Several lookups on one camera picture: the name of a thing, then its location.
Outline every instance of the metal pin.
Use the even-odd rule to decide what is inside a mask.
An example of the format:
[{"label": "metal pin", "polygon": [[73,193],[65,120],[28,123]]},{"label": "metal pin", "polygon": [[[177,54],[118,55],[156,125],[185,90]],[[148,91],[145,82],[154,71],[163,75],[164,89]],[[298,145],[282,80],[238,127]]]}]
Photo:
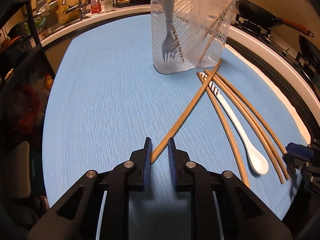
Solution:
[{"label": "metal pin", "polygon": [[194,162],[187,162],[187,163],[186,163],[186,166],[187,166],[188,168],[194,168],[194,167],[196,166],[196,164],[195,164]]},{"label": "metal pin", "polygon": [[231,171],[225,171],[223,176],[225,176],[227,179],[230,179],[233,177],[233,173]]},{"label": "metal pin", "polygon": [[94,176],[96,176],[96,172],[95,171],[88,171],[86,175],[88,178],[93,178]]},{"label": "metal pin", "polygon": [[123,164],[126,168],[131,168],[134,163],[132,161],[126,161],[124,164]]}]

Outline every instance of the wok handle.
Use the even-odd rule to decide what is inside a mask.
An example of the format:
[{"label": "wok handle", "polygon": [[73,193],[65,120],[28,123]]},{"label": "wok handle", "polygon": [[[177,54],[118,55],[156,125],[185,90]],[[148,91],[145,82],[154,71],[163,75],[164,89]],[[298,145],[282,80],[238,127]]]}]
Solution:
[{"label": "wok handle", "polygon": [[284,25],[287,25],[287,26],[289,26],[289,27],[291,27],[291,28],[303,33],[306,36],[310,36],[312,38],[314,37],[313,33],[305,26],[302,26],[300,24],[297,24],[297,23],[292,22],[292,21],[287,20],[287,19],[276,18],[276,20],[278,22],[281,22]]}]

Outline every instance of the blue table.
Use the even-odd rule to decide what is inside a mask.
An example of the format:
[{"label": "blue table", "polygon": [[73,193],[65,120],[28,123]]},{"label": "blue table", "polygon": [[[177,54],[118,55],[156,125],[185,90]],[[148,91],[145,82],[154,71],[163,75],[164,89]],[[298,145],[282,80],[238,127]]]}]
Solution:
[{"label": "blue table", "polygon": [[[284,104],[248,65],[228,49],[222,73],[260,112],[280,141],[306,145]],[[196,69],[169,75],[153,67],[150,15],[121,19],[81,34],[70,44],[49,98],[43,135],[43,169],[52,206],[87,170],[109,171],[151,137],[155,148],[201,83]],[[301,178],[280,184],[255,133],[223,94],[254,146],[269,162],[256,176],[236,135],[251,190],[280,218]],[[206,169],[239,172],[223,127],[206,93],[175,135],[178,149]],[[190,195],[173,191],[167,148],[151,165],[148,188],[130,194],[130,239],[190,239]]]}]

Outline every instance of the gas stove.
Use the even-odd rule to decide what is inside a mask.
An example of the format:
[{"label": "gas stove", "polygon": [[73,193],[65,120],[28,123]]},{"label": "gas stove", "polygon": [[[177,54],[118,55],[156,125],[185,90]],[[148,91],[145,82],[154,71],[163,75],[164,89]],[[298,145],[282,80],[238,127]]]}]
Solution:
[{"label": "gas stove", "polygon": [[284,40],[272,33],[269,28],[264,28],[249,22],[240,14],[236,14],[236,18],[232,21],[231,25],[255,37],[275,51],[289,63],[311,87],[313,87],[312,80],[315,77],[315,71],[310,67],[310,64],[300,52],[297,52]]}]

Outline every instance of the wok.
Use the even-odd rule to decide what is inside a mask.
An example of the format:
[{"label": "wok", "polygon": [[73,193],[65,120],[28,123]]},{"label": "wok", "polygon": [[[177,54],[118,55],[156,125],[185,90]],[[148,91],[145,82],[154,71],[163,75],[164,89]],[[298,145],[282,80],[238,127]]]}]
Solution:
[{"label": "wok", "polygon": [[305,59],[320,72],[320,50],[307,38],[299,35],[299,46],[301,54]]},{"label": "wok", "polygon": [[278,27],[282,24],[289,26],[306,36],[314,37],[313,33],[307,28],[287,19],[278,18],[264,8],[248,1],[239,0],[237,2],[239,13],[250,22],[260,25],[261,27],[271,28]]}]

